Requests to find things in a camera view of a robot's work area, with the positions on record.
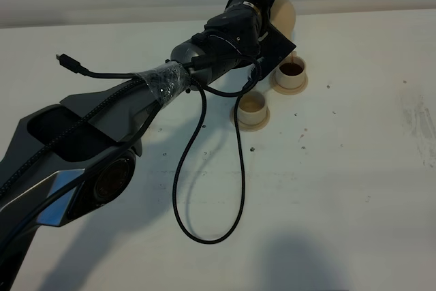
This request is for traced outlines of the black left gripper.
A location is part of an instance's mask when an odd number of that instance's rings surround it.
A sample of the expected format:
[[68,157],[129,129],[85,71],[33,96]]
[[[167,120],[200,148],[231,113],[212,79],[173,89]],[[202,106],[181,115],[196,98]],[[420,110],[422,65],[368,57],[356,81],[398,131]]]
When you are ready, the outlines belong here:
[[247,56],[266,56],[290,41],[270,21],[275,0],[228,0],[222,14],[207,21],[204,32],[216,35]]

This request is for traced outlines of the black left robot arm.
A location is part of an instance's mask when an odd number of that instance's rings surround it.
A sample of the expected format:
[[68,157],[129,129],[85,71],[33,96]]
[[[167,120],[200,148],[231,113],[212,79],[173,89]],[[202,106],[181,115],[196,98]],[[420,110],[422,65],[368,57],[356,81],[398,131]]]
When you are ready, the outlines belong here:
[[75,74],[120,84],[69,95],[19,121],[1,160],[2,290],[12,287],[40,226],[64,226],[124,192],[142,136],[172,100],[195,90],[239,102],[295,49],[272,24],[274,2],[228,0],[201,33],[145,72],[92,72],[57,57]]

